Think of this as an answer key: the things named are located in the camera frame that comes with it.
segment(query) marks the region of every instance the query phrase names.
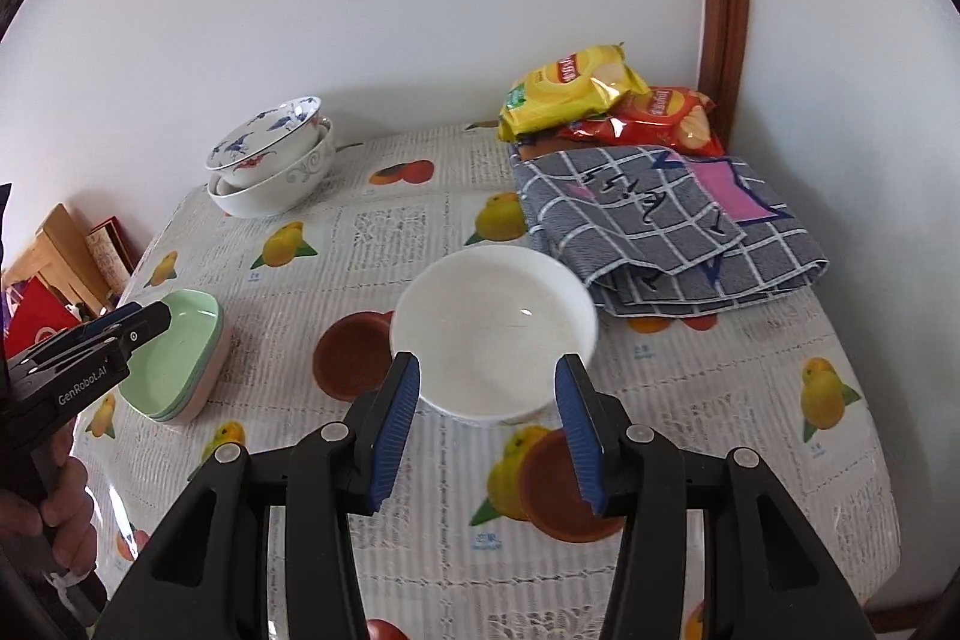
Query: pink patch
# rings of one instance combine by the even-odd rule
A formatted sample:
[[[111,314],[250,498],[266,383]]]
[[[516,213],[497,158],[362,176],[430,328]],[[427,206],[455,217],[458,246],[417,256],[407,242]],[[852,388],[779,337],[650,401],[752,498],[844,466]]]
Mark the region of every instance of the pink patch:
[[[734,223],[779,218],[779,213],[764,207],[738,184],[730,162],[686,160],[685,165]]]
[[[596,200],[593,192],[586,185],[568,185],[566,189],[570,196],[580,196],[581,199],[590,199],[591,201]]]

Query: green plate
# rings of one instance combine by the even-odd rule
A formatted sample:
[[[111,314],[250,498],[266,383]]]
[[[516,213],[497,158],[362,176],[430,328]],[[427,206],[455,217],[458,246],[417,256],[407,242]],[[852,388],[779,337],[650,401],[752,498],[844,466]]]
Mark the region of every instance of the green plate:
[[[213,355],[213,351],[216,349],[217,343],[220,341],[220,336],[222,335],[223,330],[224,323],[221,317],[217,323],[217,328],[213,337],[210,338],[208,348],[203,351],[203,356],[200,357],[200,360],[197,362],[197,365],[193,370],[193,374],[190,376],[190,380],[184,384],[184,388],[181,389],[181,392],[176,396],[174,404],[167,408],[164,413],[151,415],[150,418],[152,420],[160,421],[160,423],[169,421],[171,418],[176,418],[186,407],[187,403],[190,401],[190,397],[193,396],[194,390],[197,389],[197,384],[200,383],[200,378],[203,377],[203,372],[206,370],[206,366],[210,363],[210,357]]]
[[[170,328],[130,357],[130,376],[120,394],[150,418],[176,410],[196,384],[223,328],[217,300],[198,290],[175,290],[163,297]]]

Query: metal screw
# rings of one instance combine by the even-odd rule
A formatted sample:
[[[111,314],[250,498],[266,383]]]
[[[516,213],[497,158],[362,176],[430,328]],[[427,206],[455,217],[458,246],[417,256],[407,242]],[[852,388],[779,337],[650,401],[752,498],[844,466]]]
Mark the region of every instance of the metal screw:
[[[327,442],[339,442],[344,437],[347,437],[349,433],[350,429],[347,427],[347,424],[341,423],[340,421],[328,423],[323,429],[320,429],[320,436]]]
[[[633,442],[653,442],[654,429],[644,426],[642,423],[635,423],[627,427],[627,439]]]
[[[741,467],[752,469],[760,464],[760,456],[757,456],[757,451],[752,451],[750,448],[737,448],[733,451],[733,461]]]
[[[221,464],[229,464],[231,461],[237,461],[240,458],[240,446],[235,442],[224,442],[213,453],[214,458]]]

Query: stacked bowls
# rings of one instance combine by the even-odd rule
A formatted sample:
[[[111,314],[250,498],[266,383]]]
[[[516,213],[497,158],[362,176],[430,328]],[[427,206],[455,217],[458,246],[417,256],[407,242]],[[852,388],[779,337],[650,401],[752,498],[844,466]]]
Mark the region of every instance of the stacked bowls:
[[[285,101],[234,128],[210,150],[206,191],[235,218],[279,215],[313,193],[335,151],[318,97]]]
[[[120,394],[150,420],[180,425],[203,410],[227,360],[230,330],[209,293],[175,290],[162,301],[170,328],[133,352]]]

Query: blue and white porcelain bowl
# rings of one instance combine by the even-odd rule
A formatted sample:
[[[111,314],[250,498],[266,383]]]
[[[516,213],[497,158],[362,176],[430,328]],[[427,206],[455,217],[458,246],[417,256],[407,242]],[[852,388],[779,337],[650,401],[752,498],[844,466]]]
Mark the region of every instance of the blue and white porcelain bowl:
[[[206,169],[236,189],[283,172],[320,140],[320,100],[285,101],[227,134],[206,156]]]
[[[236,189],[212,172],[206,192],[234,218],[267,218],[295,207],[317,189],[330,171],[336,152],[330,121],[320,121],[320,141],[283,172],[249,188]]]

